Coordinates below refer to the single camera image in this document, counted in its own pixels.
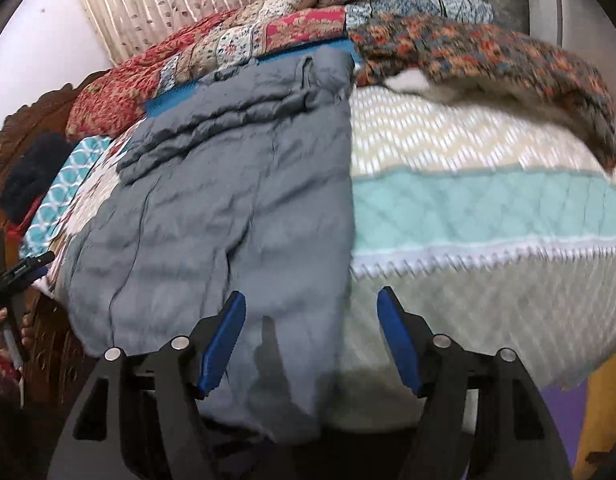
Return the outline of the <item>person's left hand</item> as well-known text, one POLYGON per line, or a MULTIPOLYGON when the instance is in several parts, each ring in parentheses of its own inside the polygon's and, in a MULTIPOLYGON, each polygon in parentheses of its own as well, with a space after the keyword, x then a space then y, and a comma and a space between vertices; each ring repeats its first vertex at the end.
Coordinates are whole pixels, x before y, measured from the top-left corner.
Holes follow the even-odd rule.
MULTIPOLYGON (((0 309, 0 357, 12 364, 15 362, 14 355, 20 351, 14 341, 12 326, 8 322, 9 310, 0 309)), ((33 316, 30 312, 23 315, 20 326, 20 342, 26 350, 31 350, 34 344, 35 332, 33 328, 33 316)))

